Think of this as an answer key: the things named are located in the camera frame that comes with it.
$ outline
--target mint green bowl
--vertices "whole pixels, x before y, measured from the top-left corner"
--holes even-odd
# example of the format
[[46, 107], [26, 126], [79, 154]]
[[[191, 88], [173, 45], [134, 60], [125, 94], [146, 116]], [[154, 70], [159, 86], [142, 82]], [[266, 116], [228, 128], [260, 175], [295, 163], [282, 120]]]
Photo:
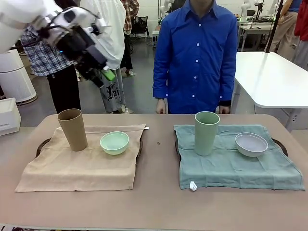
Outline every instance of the mint green bowl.
[[119, 155], [128, 147], [129, 137], [121, 131], [107, 133], [101, 138], [102, 149], [110, 155]]

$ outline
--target background table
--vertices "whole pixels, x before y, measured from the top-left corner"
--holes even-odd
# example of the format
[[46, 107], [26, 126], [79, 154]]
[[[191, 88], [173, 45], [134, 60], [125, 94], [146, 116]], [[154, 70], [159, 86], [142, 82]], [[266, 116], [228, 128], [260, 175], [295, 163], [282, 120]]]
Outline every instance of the background table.
[[302, 108], [308, 108], [308, 72], [271, 52], [237, 52], [235, 95], [231, 113], [235, 113], [241, 88], [262, 108], [292, 108], [286, 128]]
[[[84, 115], [85, 125], [146, 123], [133, 190], [15, 193], [37, 147], [59, 127], [47, 117], [0, 168], [0, 223], [46, 229], [306, 230], [308, 192], [179, 186], [173, 126], [194, 124], [194, 115]], [[222, 124], [262, 124], [282, 142], [308, 186], [308, 155], [269, 115], [222, 115]]]
[[251, 25], [245, 25], [245, 26], [239, 25], [237, 48], [239, 48], [241, 36], [243, 37], [243, 43], [242, 43], [241, 52], [243, 52], [247, 35], [269, 34], [270, 31], [272, 30], [272, 28], [273, 28], [272, 23], [270, 23], [270, 24], [269, 23], [264, 23], [264, 25], [253, 25], [253, 28], [251, 28]]

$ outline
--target blue plaid shirt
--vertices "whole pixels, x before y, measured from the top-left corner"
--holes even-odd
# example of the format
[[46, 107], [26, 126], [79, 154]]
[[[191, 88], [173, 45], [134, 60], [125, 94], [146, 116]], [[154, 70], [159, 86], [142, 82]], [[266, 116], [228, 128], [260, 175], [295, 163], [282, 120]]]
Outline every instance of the blue plaid shirt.
[[[28, 26], [20, 37], [20, 41], [24, 45], [35, 41], [37, 38], [36, 30], [32, 26]], [[31, 47], [24, 47], [24, 50], [31, 63], [33, 74], [36, 76], [47, 76], [73, 64], [58, 49], [44, 41]]]

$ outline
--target gray pants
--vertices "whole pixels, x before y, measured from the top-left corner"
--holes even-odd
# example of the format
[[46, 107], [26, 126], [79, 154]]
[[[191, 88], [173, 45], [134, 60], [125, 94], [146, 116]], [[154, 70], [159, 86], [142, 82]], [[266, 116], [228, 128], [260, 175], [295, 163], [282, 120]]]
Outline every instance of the gray pants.
[[100, 88], [100, 93], [106, 112], [122, 111], [122, 105], [125, 105], [125, 98], [121, 69], [112, 70], [115, 75], [115, 79], [112, 81], [107, 80], [100, 71], [96, 72], [104, 83], [104, 86]]
[[287, 56], [288, 50], [292, 43], [292, 36], [294, 34], [297, 15], [298, 14], [296, 12], [287, 12], [284, 15], [283, 21], [277, 26], [277, 30], [269, 51], [275, 51], [276, 46], [280, 42], [278, 54], [282, 57]]
[[300, 41], [295, 50], [293, 63], [308, 71], [308, 41]]

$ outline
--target white tag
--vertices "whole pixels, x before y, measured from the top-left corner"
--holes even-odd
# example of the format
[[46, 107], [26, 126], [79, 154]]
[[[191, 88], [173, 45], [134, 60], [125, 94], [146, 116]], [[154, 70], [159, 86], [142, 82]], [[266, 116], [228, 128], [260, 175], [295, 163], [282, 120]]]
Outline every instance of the white tag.
[[197, 185], [194, 183], [194, 181], [191, 181], [190, 189], [192, 191], [196, 191], [198, 189]]

